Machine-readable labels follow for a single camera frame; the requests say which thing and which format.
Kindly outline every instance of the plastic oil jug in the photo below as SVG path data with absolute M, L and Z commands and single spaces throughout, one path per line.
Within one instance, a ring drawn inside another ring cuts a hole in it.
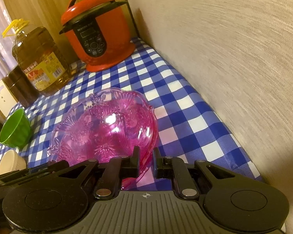
M 2 35 L 15 36 L 12 55 L 41 94 L 50 96 L 69 81 L 71 74 L 68 65 L 45 27 L 16 19 Z

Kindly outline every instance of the table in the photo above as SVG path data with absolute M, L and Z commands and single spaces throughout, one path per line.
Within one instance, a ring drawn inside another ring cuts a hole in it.
M 34 167 L 48 161 L 47 149 L 54 126 L 70 106 L 109 87 L 143 93 L 158 119 L 158 146 L 163 156 L 177 156 L 186 163 L 204 159 L 236 173 L 262 180 L 258 170 L 235 137 L 199 93 L 168 62 L 138 38 L 134 53 L 118 65 L 96 73 L 80 68 L 72 80 L 50 97 L 40 96 L 25 110 L 34 135 L 18 154 Z M 15 105 L 10 114 L 22 106 Z M 9 150 L 0 144 L 0 160 Z M 150 168 L 135 185 L 138 190 L 167 190 L 170 181 L 155 180 Z

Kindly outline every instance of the control panel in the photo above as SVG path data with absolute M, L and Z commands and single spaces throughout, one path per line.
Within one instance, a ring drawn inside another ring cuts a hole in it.
M 87 55 L 99 57 L 106 51 L 106 41 L 96 19 L 76 24 L 74 32 Z

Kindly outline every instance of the pressure cooker lid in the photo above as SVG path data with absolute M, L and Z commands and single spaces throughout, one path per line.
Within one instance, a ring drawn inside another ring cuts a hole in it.
M 110 2 L 100 4 L 98 6 L 95 6 L 87 11 L 84 11 L 83 13 L 75 16 L 74 18 L 69 20 L 66 24 L 64 24 L 64 27 L 59 32 L 59 34 L 70 31 L 71 29 L 73 29 L 74 24 L 76 23 L 80 23 L 81 21 L 93 20 L 93 18 L 103 15 L 126 3 L 127 1 L 121 1 L 121 2 L 110 1 Z
M 88 14 L 89 10 L 113 1 L 115 0 L 81 0 L 79 2 L 77 2 L 77 0 L 70 0 L 67 10 L 61 17 L 61 24 L 64 26 L 71 19 L 79 16 L 80 14 Z
M 80 21 L 82 19 L 85 19 L 85 18 L 87 18 L 89 16 L 89 14 L 90 15 L 95 14 L 95 11 L 97 11 L 98 9 L 100 9 L 100 8 L 106 6 L 106 5 L 109 5 L 110 3 L 111 2 L 102 3 L 102 4 L 100 4 L 98 6 L 95 6 L 95 7 L 91 8 L 91 9 L 89 9 L 87 11 L 84 11 L 81 14 L 79 14 L 76 17 L 74 17 L 71 20 L 69 20 L 67 23 L 74 24 L 74 23 L 76 23 L 76 22 L 78 22 L 78 21 Z

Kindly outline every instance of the yellow bottle handle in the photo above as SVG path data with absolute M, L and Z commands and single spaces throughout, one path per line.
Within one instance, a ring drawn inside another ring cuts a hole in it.
M 24 28 L 26 25 L 29 24 L 29 20 L 24 20 L 24 19 L 15 19 L 13 20 L 9 26 L 4 30 L 4 32 L 2 33 L 3 37 L 10 37 L 10 36 L 14 36 L 16 35 L 22 28 Z M 14 34 L 7 34 L 9 30 L 11 29 L 15 30 Z

